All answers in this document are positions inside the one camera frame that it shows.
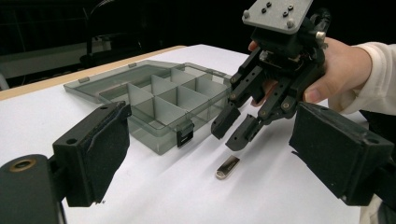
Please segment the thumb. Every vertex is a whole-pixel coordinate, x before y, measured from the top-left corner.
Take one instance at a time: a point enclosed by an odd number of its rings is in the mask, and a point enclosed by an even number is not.
[[[337,83],[324,76],[314,82],[304,91],[304,101],[311,104],[319,103],[337,93]]]

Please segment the screw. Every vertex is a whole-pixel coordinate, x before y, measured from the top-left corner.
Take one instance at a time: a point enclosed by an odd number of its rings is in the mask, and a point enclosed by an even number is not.
[[[288,19],[288,21],[286,22],[286,25],[288,26],[288,28],[291,28],[294,26],[294,19]]]
[[[250,13],[247,10],[244,11],[244,17],[245,19],[250,17]]]

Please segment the human hand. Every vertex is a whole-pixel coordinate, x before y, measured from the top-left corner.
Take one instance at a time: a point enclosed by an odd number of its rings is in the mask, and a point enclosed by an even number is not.
[[[326,72],[304,91],[303,100],[308,103],[315,104],[344,91],[360,90],[371,74],[372,60],[364,49],[351,47],[329,37],[326,37],[325,42],[329,45],[324,50]],[[252,41],[248,49],[257,47],[257,43]]]

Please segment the white sleeve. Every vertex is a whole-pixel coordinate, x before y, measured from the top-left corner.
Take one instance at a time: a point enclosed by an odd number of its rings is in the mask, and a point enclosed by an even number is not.
[[[360,109],[396,115],[396,44],[370,42],[355,46],[366,50],[373,68],[360,91],[346,91],[329,98],[329,108],[344,114]]]

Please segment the dark background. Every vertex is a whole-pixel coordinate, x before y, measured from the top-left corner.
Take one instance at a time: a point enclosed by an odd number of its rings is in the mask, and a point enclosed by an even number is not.
[[[123,10],[136,12],[136,0]],[[0,56],[37,49],[83,43],[87,36],[87,17],[97,0],[0,0]],[[253,27],[242,23],[242,14],[254,0],[162,0],[158,6],[140,13],[160,21],[165,30],[158,45],[155,33],[147,38],[149,50],[174,45],[206,44],[248,53]],[[326,7],[332,13],[327,36],[349,45],[367,41],[396,43],[396,7],[390,0],[314,0],[308,16]],[[110,22],[115,15],[106,17]]]

